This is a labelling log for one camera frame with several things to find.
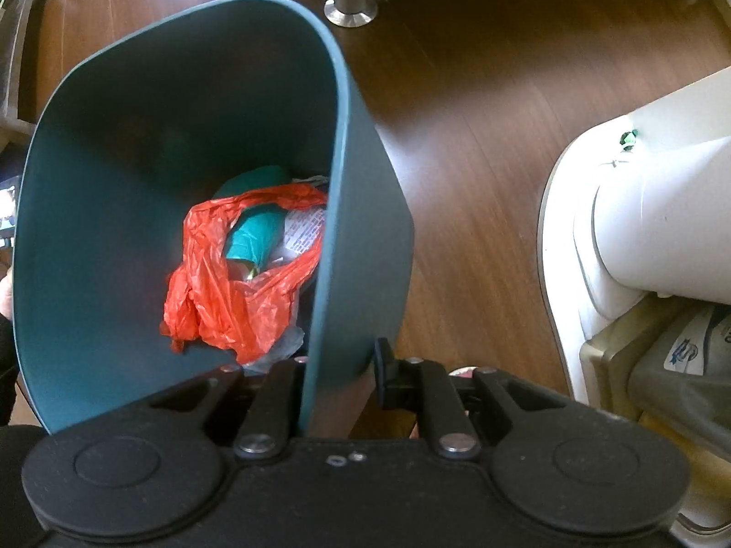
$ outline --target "teal trash can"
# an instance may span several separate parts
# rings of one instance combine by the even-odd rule
[[[413,250],[406,201],[335,39],[289,0],[218,0],[110,45],[46,105],[17,210],[16,345],[50,432],[233,357],[160,335],[182,221],[230,177],[330,176],[302,395],[352,383],[395,340]]]

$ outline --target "wooden floor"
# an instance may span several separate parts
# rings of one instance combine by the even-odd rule
[[[89,54],[205,1],[47,0],[27,115]],[[551,168],[586,129],[731,65],[731,31],[706,0],[379,2],[334,32],[416,223],[398,352],[566,392],[536,268]]]

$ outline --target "round black pad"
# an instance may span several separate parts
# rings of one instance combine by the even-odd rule
[[[85,538],[141,538],[199,509],[222,480],[218,448],[161,412],[133,426],[102,416],[39,444],[23,466],[38,518]]]
[[[527,413],[493,453],[491,475],[518,509],[554,529],[624,535],[671,521],[688,463],[633,422],[567,410]]]
[[[159,465],[160,454],[147,441],[114,437],[83,449],[76,456],[75,469],[90,484],[122,488],[144,482]]]

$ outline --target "label sticker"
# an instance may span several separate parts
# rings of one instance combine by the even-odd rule
[[[713,313],[714,308],[708,307],[688,322],[667,353],[663,364],[665,369],[687,375],[703,375],[703,341]]]
[[[324,208],[291,210],[284,219],[284,247],[300,255],[312,247],[324,224]]]

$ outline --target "plastic bag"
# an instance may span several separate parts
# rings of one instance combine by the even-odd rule
[[[249,373],[266,375],[275,362],[287,360],[302,348],[302,344],[305,343],[305,330],[297,325],[300,293],[301,290],[298,290],[297,294],[295,294],[295,301],[291,304],[290,325],[284,328],[282,335],[276,339],[276,342],[269,348],[266,354],[262,354],[261,357],[253,362],[244,364],[244,370]]]
[[[239,364],[266,353],[290,324],[291,306],[302,283],[317,267],[322,232],[292,263],[246,282],[229,280],[223,254],[226,237],[241,212],[261,204],[285,210],[324,205],[327,194],[292,183],[248,191],[193,206],[183,223],[183,262],[171,274],[160,333],[173,350],[200,337],[211,346],[231,348]]]

